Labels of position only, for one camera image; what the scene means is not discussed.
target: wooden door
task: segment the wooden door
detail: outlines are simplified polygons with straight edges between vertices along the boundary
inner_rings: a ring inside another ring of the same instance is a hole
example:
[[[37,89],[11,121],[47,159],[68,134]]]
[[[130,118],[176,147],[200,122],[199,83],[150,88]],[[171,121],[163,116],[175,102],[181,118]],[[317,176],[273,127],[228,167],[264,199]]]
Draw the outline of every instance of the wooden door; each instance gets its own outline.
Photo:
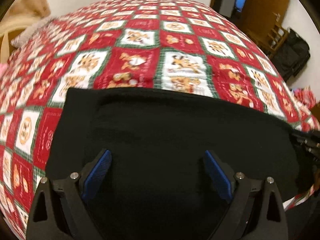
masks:
[[[266,41],[276,20],[282,23],[289,0],[246,0],[239,20],[239,28],[247,33],[254,32]]]

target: red checkered blanket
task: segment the red checkered blanket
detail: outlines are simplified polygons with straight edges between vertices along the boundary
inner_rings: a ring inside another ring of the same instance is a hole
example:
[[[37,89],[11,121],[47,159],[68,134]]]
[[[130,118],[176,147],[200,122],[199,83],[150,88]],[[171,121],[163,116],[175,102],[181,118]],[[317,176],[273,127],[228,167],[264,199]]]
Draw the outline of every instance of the red checkered blanket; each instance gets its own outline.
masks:
[[[8,64],[0,80],[0,207],[22,237],[70,87],[193,93],[319,129],[260,49],[192,0],[94,3],[42,28]]]

